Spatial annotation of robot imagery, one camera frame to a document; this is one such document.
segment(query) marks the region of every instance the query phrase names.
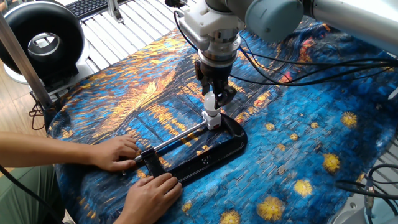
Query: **table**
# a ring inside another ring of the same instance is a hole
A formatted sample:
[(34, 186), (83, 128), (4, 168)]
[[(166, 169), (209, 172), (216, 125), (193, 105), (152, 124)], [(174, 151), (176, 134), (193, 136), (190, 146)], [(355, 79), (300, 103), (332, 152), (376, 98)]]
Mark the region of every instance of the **table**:
[[(264, 43), (248, 32), (242, 36), (253, 51), (285, 60), (389, 57), (309, 18), (278, 44)], [(141, 149), (160, 144), (201, 121), (203, 100), (193, 69), (197, 59), (180, 34), (171, 32), (72, 88), (58, 102), (62, 108), (48, 135), (97, 144), (130, 133)], [(314, 69), (269, 60), (259, 63), (288, 78)], [(334, 68), (316, 78), (347, 69)], [(264, 81), (242, 55), (233, 74)], [(267, 75), (287, 79), (274, 72)], [(356, 180), (368, 170), (398, 123), (397, 100), (387, 101), (397, 88), (395, 70), (353, 82), (303, 87), (230, 81), (238, 94), (224, 113), (246, 130), (247, 148), (239, 158), (186, 186), (159, 223), (325, 223), (349, 195), (335, 189), (334, 181)], [(160, 152), (162, 163), (171, 169), (224, 139), (209, 132), (191, 135), (180, 147)], [(78, 223), (112, 223), (128, 188), (148, 174), (145, 167), (126, 175), (75, 164), (59, 164), (56, 170), (67, 209)]]

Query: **forearm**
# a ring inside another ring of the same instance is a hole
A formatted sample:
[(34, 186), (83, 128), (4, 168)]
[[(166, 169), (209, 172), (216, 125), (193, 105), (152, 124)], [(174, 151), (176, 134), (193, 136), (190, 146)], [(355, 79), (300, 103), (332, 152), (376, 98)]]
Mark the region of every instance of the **forearm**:
[(0, 165), (4, 167), (89, 164), (91, 153), (91, 146), (86, 144), (0, 132)]
[(0, 12), (6, 9), (6, 3), (2, 2), (0, 3)]

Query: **person's left hand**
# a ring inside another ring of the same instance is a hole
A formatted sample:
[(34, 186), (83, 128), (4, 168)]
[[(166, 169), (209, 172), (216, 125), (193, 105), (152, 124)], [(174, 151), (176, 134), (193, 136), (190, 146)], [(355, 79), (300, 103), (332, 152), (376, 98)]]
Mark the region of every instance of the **person's left hand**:
[(90, 163), (106, 171), (128, 170), (136, 165), (138, 147), (131, 134), (118, 136), (100, 144), (91, 146)]

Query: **metal rod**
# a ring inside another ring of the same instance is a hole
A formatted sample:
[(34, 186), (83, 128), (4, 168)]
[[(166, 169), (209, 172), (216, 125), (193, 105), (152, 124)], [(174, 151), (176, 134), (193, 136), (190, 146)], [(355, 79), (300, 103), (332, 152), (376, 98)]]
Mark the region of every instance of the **metal rod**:
[(119, 11), (118, 0), (106, 0), (108, 2), (108, 13), (112, 16), (114, 20), (118, 23), (124, 22), (122, 15)]
[(4, 16), (0, 13), (0, 41), (18, 66), (19, 71), (25, 77), (26, 81), (32, 88), (36, 98), (40, 101), (44, 108), (52, 104), (52, 100), (40, 82), (32, 64), (27, 58), (24, 50), (19, 44), (17, 38), (12, 32)]
[[(163, 142), (162, 144), (160, 144), (160, 145), (154, 147), (154, 151), (155, 151), (155, 152), (159, 151), (159, 149), (162, 149), (163, 147), (165, 147), (165, 146), (167, 146), (167, 145), (169, 145), (169, 144), (171, 144), (171, 143), (173, 143), (173, 142), (175, 142), (175, 141), (178, 141), (178, 140), (181, 139), (182, 137), (187, 136), (188, 134), (190, 134), (190, 133), (196, 131), (197, 129), (200, 129), (201, 127), (203, 127), (203, 126), (205, 126), (205, 125), (207, 125), (206, 121), (204, 121), (204, 122), (202, 122), (202, 123), (200, 123), (200, 124), (197, 124), (197, 125), (195, 125), (194, 127), (190, 128), (190, 129), (188, 129), (188, 130), (186, 130), (186, 131), (181, 132), (180, 134), (178, 134), (178, 135), (176, 135), (176, 136), (170, 138), (169, 140)], [(142, 161), (141, 155), (140, 155), (140, 156), (137, 156), (137, 157), (134, 159), (134, 161), (135, 161), (135, 162), (141, 162), (141, 161)]]

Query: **black cable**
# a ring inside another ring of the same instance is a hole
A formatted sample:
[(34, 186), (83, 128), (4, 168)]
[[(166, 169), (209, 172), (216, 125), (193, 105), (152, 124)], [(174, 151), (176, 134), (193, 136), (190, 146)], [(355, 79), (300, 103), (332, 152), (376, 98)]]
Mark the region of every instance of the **black cable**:
[(177, 25), (178, 30), (180, 31), (180, 33), (184, 37), (184, 39), (188, 42), (188, 44), (190, 44), (196, 51), (198, 51), (198, 48), (193, 43), (191, 43), (191, 41), (188, 39), (188, 37), (182, 32), (182, 30), (180, 28), (180, 24), (178, 23), (178, 20), (177, 20), (177, 16), (178, 16), (178, 12), (174, 11), (174, 21), (175, 21), (175, 24)]
[[(283, 59), (279, 59), (279, 58), (274, 58), (274, 57), (270, 57), (270, 56), (265, 56), (265, 55), (253, 53), (251, 51), (250, 46), (248, 45), (248, 42), (246, 41), (246, 39), (243, 38), (242, 36), (241, 36), (241, 38), (245, 42), (246, 47), (249, 50), (249, 52), (248, 52), (249, 54), (255, 55), (255, 56), (258, 56), (258, 57), (262, 57), (262, 58), (266, 58), (266, 59), (269, 59), (269, 60), (274, 60), (274, 61), (277, 61), (277, 62), (291, 63), (291, 64), (294, 64), (294, 65), (318, 65), (318, 66), (337, 65), (337, 66), (341, 66), (341, 67), (347, 67), (347, 66), (352, 66), (353, 67), (353, 66), (368, 65), (368, 63), (356, 63), (354, 60), (348, 60), (348, 61), (345, 61), (345, 62), (342, 62), (342, 63), (294, 62), (294, 61), (290, 61), (290, 60), (283, 60)], [(365, 62), (365, 61), (367, 61), (367, 62), (370, 62), (370, 61), (373, 61), (373, 62), (380, 62), (380, 61), (397, 62), (394, 59), (381, 59), (381, 58), (367, 58), (367, 60), (363, 60), (363, 62)]]
[(373, 173), (376, 171), (376, 170), (378, 170), (378, 169), (380, 169), (380, 168), (393, 168), (393, 169), (398, 169), (398, 165), (394, 165), (394, 164), (380, 164), (380, 165), (377, 165), (377, 166), (374, 166), (370, 171), (369, 171), (369, 178), (370, 179), (373, 179), (372, 178), (372, 175), (373, 175)]
[(369, 222), (369, 224), (373, 224), (373, 221), (372, 221), (372, 216), (370, 216), (370, 215), (367, 215), (367, 217), (368, 217), (368, 222)]
[(32, 110), (29, 112), (29, 116), (32, 118), (32, 129), (35, 131), (38, 131), (40, 129), (44, 128), (44, 124), (41, 128), (34, 128), (34, 124), (35, 124), (35, 118), (37, 116), (44, 116), (43, 115), (43, 110), (41, 107), (41, 104), (38, 100), (36, 100), (36, 97), (33, 95), (33, 92), (30, 92), (30, 95), (33, 97), (33, 100), (36, 102), (36, 104), (33, 106)]
[(352, 187), (347, 187), (345, 184), (351, 184), (351, 185), (356, 185), (358, 183), (352, 182), (349, 180), (337, 180), (335, 182), (335, 187), (341, 189), (341, 190), (346, 190), (352, 193), (357, 193), (361, 195), (367, 195), (367, 196), (372, 196), (372, 197), (378, 197), (378, 198), (383, 198), (387, 200), (398, 200), (398, 195), (385, 195), (385, 194), (380, 194), (380, 193), (372, 193), (372, 192), (367, 192), (366, 190), (357, 190), (353, 189)]
[(52, 207), (47, 202), (45, 202), (37, 194), (33, 193), (33, 191), (31, 191), (30, 189), (25, 187), (23, 184), (21, 184), (2, 165), (0, 165), (0, 172), (2, 172), (13, 184), (18, 186), (20, 189), (22, 189), (23, 191), (28, 193), (30, 196), (32, 196), (34, 199), (36, 199), (39, 203), (41, 203), (49, 211), (49, 213), (54, 217), (54, 219), (57, 221), (58, 224), (63, 224), (62, 219), (57, 215), (55, 210), (52, 209)]
[[(337, 180), (335, 182), (335, 187), (341, 189), (341, 190), (346, 190), (348, 192), (352, 192), (352, 193), (357, 193), (357, 194), (361, 194), (361, 195), (368, 195), (368, 196), (372, 196), (372, 197), (378, 197), (380, 195), (382, 196), (389, 196), (389, 195), (384, 195), (384, 194), (380, 194), (377, 190), (375, 190), (375, 193), (371, 193), (371, 192), (367, 192), (366, 190), (360, 190), (360, 189), (353, 189), (352, 187), (345, 187), (343, 186), (343, 184), (351, 184), (351, 185), (355, 185), (357, 187), (362, 187), (365, 188), (364, 184), (361, 183), (357, 183), (355, 181), (349, 181), (349, 180)], [(383, 197), (379, 197), (384, 199), (384, 201), (388, 204), (388, 206), (390, 206), (392, 212), (394, 213), (395, 216), (398, 216), (398, 211), (395, 208), (395, 206), (390, 202), (390, 200), (394, 200), (391, 198), (383, 198)]]
[(386, 72), (386, 71), (388, 71), (388, 70), (390, 70), (390, 69), (391, 69), (391, 67), (386, 68), (386, 69), (384, 69), (384, 70), (381, 70), (380, 72), (376, 72), (376, 73), (373, 73), (373, 74), (370, 74), (370, 75), (365, 75), (365, 76), (362, 76), (362, 77), (348, 78), (348, 79), (345, 79), (345, 80), (328, 80), (328, 81), (325, 81), (325, 82), (346, 82), (346, 81), (354, 81), (354, 80), (359, 80), (359, 79), (362, 79), (362, 78), (373, 77), (373, 76), (376, 76), (376, 75), (381, 74), (381, 73), (383, 73), (383, 72)]
[[(377, 187), (381, 192), (383, 192), (383, 193), (385, 193), (386, 195), (388, 195), (388, 193), (387, 193), (383, 188), (381, 188), (380, 186), (378, 186), (377, 184), (374, 183), (374, 180), (372, 180), (372, 184), (373, 184), (375, 187)], [(397, 207), (398, 207), (397, 201), (393, 200), (392, 202), (394, 202), (394, 204), (396, 204)]]
[(397, 124), (397, 127), (396, 127), (396, 140), (398, 141), (398, 124)]
[[(249, 48), (248, 43), (246, 42), (246, 40), (245, 40), (243, 37), (241, 37), (241, 38), (245, 41), (246, 46), (248, 47), (249, 51), (251, 52), (251, 49)], [(280, 72), (280, 71), (278, 71), (278, 70), (271, 69), (271, 68), (267, 68), (267, 67), (265, 67), (265, 66), (262, 66), (262, 65), (256, 60), (256, 58), (255, 58), (253, 55), (252, 55), (252, 57), (253, 57), (253, 60), (254, 60), (254, 62), (257, 64), (258, 67), (261, 67), (261, 68), (263, 68), (263, 69), (266, 69), (266, 70), (270, 70), (270, 71), (279, 73), (279, 74), (283, 75), (286, 79), (288, 79), (288, 81), (290, 81), (290, 79), (289, 79), (285, 74), (283, 74), (282, 72)]]
[[(378, 75), (378, 74), (380, 74), (382, 72), (385, 72), (388, 69), (385, 69), (385, 70), (380, 71), (380, 72), (373, 73), (371, 75), (365, 75), (363, 77), (349, 78), (349, 79), (346, 79), (346, 80), (326, 80), (326, 81), (321, 82), (321, 83), (326, 83), (326, 82), (348, 82), (348, 81), (353, 81), (353, 80), (359, 80), (359, 79), (362, 79), (362, 78), (369, 78), (369, 77)], [(261, 82), (256, 82), (256, 81), (252, 81), (252, 80), (247, 80), (247, 79), (244, 79), (244, 78), (241, 78), (241, 77), (236, 77), (234, 75), (230, 75), (230, 76), (233, 77), (233, 78), (236, 78), (237, 80), (241, 80), (241, 81), (249, 82), (249, 83), (254, 83), (254, 84), (259, 84), (259, 85), (276, 85), (274, 83), (261, 83)]]
[(381, 181), (377, 181), (377, 180), (372, 180), (372, 182), (378, 183), (378, 184), (398, 184), (397, 182), (381, 182)]
[[(275, 81), (275, 80), (273, 80), (272, 78), (267, 77), (266, 75), (264, 75), (264, 74), (261, 72), (261, 70), (255, 65), (255, 63), (251, 60), (251, 58), (249, 57), (249, 55), (248, 55), (245, 51), (242, 51), (242, 53), (245, 55), (245, 57), (249, 60), (249, 62), (250, 62), (250, 63), (252, 64), (252, 66), (254, 67), (254, 69), (256, 69), (256, 70), (259, 72), (259, 74), (260, 74), (261, 76), (263, 76), (265, 79), (267, 79), (267, 80), (269, 80), (269, 81), (272, 82), (272, 83), (261, 83), (261, 84), (263, 84), (263, 85), (270, 85), (270, 84), (282, 85), (282, 86), (306, 86), (306, 85), (313, 85), (313, 84), (324, 83), (324, 82), (327, 81), (327, 80), (331, 80), (331, 79), (334, 79), (334, 78), (342, 77), (342, 76), (344, 76), (344, 75), (349, 75), (349, 74), (354, 73), (354, 72), (360, 72), (360, 71), (367, 70), (367, 69), (371, 69), (371, 68), (379, 68), (379, 67), (392, 66), (392, 65), (390, 65), (390, 63), (382, 63), (382, 64), (375, 64), (375, 65), (368, 65), (368, 66), (363, 66), (363, 67), (355, 68), (355, 69), (352, 69), (352, 70), (348, 70), (348, 71), (339, 73), (339, 74), (337, 74), (337, 75), (332, 75), (332, 76), (329, 76), (329, 77), (326, 77), (326, 78), (320, 78), (320, 79), (318, 79), (318, 80), (313, 80), (313, 81), (310, 81), (310, 82), (305, 82), (305, 83), (291, 83), (291, 82), (294, 82), (294, 81), (298, 80), (298, 79), (295, 79), (295, 80), (291, 80), (291, 81), (289, 81), (289, 82), (287, 82), (287, 83), (281, 83), (281, 82)], [(304, 76), (302, 76), (302, 77), (300, 77), (300, 78), (304, 78), (304, 77), (309, 76), (309, 75), (311, 75), (311, 74), (313, 74), (313, 73), (314, 73), (314, 72), (308, 73), (308, 74), (306, 74), (306, 75), (304, 75)]]

